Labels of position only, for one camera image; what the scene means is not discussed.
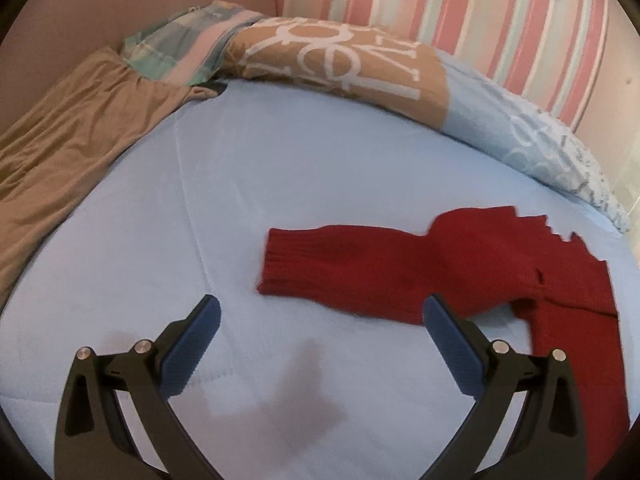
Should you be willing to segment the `red knit sweater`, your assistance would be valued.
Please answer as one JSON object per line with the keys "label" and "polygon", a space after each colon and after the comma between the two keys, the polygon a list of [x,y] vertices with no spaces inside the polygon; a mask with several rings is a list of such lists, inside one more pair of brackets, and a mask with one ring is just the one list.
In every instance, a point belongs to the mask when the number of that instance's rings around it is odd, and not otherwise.
{"label": "red knit sweater", "polygon": [[587,470],[596,474],[629,428],[620,323],[608,266],[577,235],[511,206],[462,208],[423,235],[375,226],[269,232],[258,290],[351,314],[420,324],[442,296],[462,318],[506,304],[533,350],[563,350],[584,410]]}

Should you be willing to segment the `light blue quilted bedspread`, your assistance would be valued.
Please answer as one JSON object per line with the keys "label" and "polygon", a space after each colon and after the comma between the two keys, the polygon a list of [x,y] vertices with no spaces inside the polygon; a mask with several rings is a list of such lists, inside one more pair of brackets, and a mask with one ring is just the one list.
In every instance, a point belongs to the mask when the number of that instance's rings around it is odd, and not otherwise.
{"label": "light blue quilted bedspread", "polygon": [[171,405],[224,478],[419,478],[471,399],[422,327],[259,295],[266,234],[420,234],[447,210],[504,205],[608,263],[637,417],[639,268],[607,218],[404,118],[246,81],[165,119],[32,258],[1,315],[3,411],[51,471],[76,351],[126,351],[211,294],[220,330]]}

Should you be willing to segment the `brown folded garment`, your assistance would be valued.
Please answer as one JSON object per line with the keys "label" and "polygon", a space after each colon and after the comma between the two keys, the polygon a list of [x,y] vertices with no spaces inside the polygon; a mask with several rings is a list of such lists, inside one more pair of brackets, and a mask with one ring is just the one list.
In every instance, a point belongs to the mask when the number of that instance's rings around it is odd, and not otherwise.
{"label": "brown folded garment", "polygon": [[1,136],[1,298],[111,164],[205,87],[152,81],[111,48],[91,53]]}

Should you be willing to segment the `pastel plaid folded cloth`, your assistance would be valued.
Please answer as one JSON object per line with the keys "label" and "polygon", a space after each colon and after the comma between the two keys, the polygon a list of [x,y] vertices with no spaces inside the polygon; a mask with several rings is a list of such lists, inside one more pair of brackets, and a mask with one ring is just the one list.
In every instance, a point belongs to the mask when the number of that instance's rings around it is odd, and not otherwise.
{"label": "pastel plaid folded cloth", "polygon": [[120,56],[149,80],[198,86],[220,69],[231,38],[264,17],[236,3],[216,0],[126,38]]}

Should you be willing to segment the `brown padded headboard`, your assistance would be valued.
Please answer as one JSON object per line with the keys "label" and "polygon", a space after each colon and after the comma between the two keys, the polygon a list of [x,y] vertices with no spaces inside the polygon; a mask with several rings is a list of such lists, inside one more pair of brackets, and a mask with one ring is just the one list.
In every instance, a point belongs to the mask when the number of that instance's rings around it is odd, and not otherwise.
{"label": "brown padded headboard", "polygon": [[[1,127],[9,129],[86,56],[215,0],[28,0],[1,43]],[[267,15],[276,0],[224,0]]]}

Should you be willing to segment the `patterned brown blue pillow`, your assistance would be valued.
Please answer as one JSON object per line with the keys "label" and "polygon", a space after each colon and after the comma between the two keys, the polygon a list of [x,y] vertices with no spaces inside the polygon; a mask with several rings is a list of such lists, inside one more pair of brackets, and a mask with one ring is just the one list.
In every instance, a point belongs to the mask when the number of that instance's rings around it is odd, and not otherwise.
{"label": "patterned brown blue pillow", "polygon": [[620,232],[627,211],[572,130],[428,44],[375,27],[264,18],[224,47],[224,69],[331,92],[390,110],[483,152],[599,211]]}

